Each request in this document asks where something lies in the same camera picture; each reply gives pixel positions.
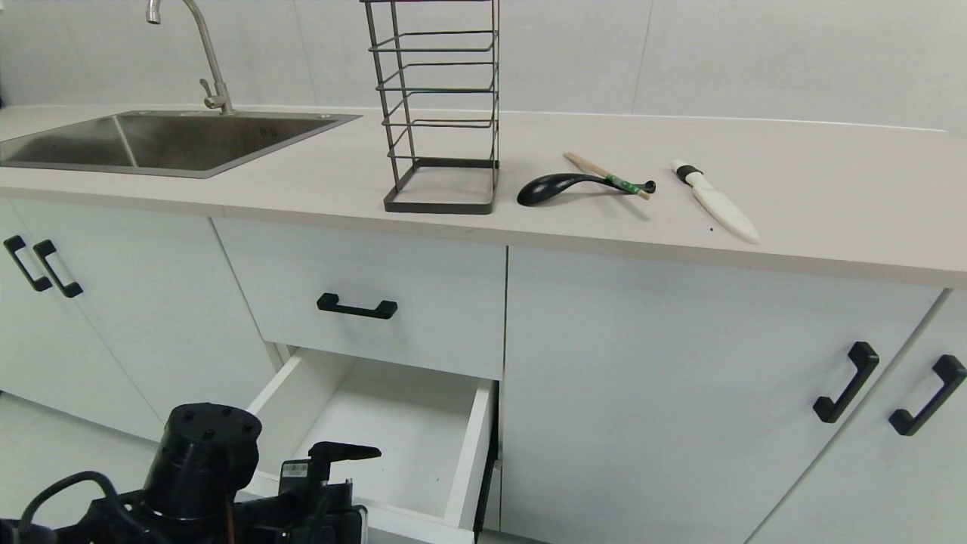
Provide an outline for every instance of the white knife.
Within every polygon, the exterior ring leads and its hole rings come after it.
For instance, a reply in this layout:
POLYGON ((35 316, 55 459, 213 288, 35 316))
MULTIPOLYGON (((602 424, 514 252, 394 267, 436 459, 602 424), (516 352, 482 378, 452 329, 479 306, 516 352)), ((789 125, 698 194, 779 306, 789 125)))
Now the white knife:
POLYGON ((739 206, 729 200, 728 196, 712 187, 709 180, 705 179, 702 170, 684 161, 672 161, 671 169, 679 179, 691 186, 691 193, 695 195, 695 199, 723 227, 750 244, 759 243, 759 233, 755 231, 752 221, 742 213, 739 206))

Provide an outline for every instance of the sink basin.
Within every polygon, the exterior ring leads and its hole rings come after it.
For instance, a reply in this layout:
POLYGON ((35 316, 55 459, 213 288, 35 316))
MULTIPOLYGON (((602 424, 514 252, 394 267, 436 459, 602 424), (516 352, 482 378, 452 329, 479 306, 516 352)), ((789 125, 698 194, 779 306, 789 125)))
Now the sink basin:
POLYGON ((0 166, 207 178, 357 117, 128 111, 0 142, 0 166))

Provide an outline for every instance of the countertop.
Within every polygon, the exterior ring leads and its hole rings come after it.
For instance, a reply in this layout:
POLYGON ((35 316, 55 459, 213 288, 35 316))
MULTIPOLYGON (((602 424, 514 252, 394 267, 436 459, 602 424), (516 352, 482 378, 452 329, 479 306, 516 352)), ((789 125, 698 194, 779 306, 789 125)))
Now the countertop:
MULTIPOLYGON (((139 107, 8 107, 0 110, 0 140, 132 109, 139 107)), ((967 287, 962 136, 795 121, 505 112, 494 213, 414 215, 383 211, 393 181, 378 111, 272 109, 363 117, 209 179, 0 168, 0 196, 967 287), (634 183, 655 180, 658 191, 645 201, 576 187, 546 206, 519 206, 516 193, 531 179, 574 171, 565 151, 634 183), (755 223, 761 244, 716 223, 669 170, 672 159, 704 170, 755 223)), ((417 143, 430 155, 458 153, 469 142, 425 130, 417 143)), ((438 196, 466 196, 463 187, 438 196)))

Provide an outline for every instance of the drawer handle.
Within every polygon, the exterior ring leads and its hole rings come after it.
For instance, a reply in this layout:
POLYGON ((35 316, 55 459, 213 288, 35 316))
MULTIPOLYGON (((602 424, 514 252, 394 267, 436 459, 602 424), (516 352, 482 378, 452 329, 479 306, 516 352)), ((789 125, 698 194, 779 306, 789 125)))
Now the drawer handle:
POLYGON ((20 260, 20 257, 16 256, 16 252, 27 247, 27 244, 23 241, 23 238, 21 238, 19 235, 14 236, 13 238, 7 238, 6 240, 3 241, 3 247, 7 248, 7 253, 10 254, 10 257, 16 263, 16 267, 20 269, 20 273, 22 273, 23 277, 27 279, 27 282, 30 284, 30 287, 34 288, 34 291, 36 292, 46 291, 51 287, 53 287, 53 285, 50 284, 50 279, 47 276, 41 276, 40 278, 35 280, 30 275, 30 272, 27 271, 27 267, 23 265, 23 262, 20 260))
POLYGON ((68 298, 74 298, 80 293, 84 292, 84 289, 80 288, 80 285, 77 282, 64 285, 64 282, 61 282, 60 278, 57 276, 57 273, 54 272, 53 267, 50 266, 49 262, 47 262, 48 257, 57 253, 57 248, 54 247, 53 242, 50 240, 44 240, 43 242, 34 244, 34 253, 36 253, 37 257, 40 258, 41 264, 44 266, 47 274, 50 274, 50 277, 54 279, 54 284, 58 289, 60 289, 61 294, 68 298))
POLYGON ((319 300, 315 301, 315 307, 323 312, 333 312, 336 314, 349 314, 350 316, 372 317, 374 319, 389 319, 396 313, 396 302, 384 300, 379 303, 375 310, 366 308, 354 308, 352 306, 339 306, 339 295, 330 292, 322 293, 319 300))
POLYGON ((910 412, 901 408, 890 416, 890 423, 901 436, 911 437, 920 430, 930 417, 951 397, 957 387, 967 378, 967 369, 960 364, 953 355, 944 355, 933 365, 933 372, 944 381, 944 386, 937 391, 937 394, 930 399, 929 403, 917 414, 917 417, 910 415, 910 412))
POLYGON ((856 375, 839 395, 839 400, 834 403, 829 397, 820 397, 812 405, 812 410, 824 423, 836 423, 840 415, 846 411, 846 407, 856 398, 857 393, 863 389, 869 377, 873 375, 876 365, 880 364, 880 356, 866 342, 857 342, 850 348, 849 360, 856 365, 856 375))

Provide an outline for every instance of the faucet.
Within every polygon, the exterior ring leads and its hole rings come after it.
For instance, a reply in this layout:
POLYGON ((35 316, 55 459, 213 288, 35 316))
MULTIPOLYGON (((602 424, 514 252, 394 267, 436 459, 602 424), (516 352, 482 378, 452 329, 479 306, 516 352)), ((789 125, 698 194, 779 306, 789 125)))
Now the faucet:
MULTIPOLYGON (((215 58, 215 48, 212 47, 212 36, 208 33, 205 17, 201 14, 201 10, 198 9, 194 0, 184 1, 188 9, 191 10, 191 14, 194 15, 194 22, 198 25, 201 44, 205 46, 205 56, 208 57, 208 66, 212 68, 212 78, 215 80, 215 94, 212 94, 212 89, 208 86, 208 81, 204 77, 198 81, 204 87, 205 94, 208 95, 205 98, 205 106, 209 109, 220 108, 222 115, 231 115, 235 113, 235 108, 232 107, 232 99, 228 96, 228 85, 225 85, 225 80, 221 78, 219 59, 215 58)), ((161 0, 148 0, 147 18, 151 24, 161 24, 161 0)))

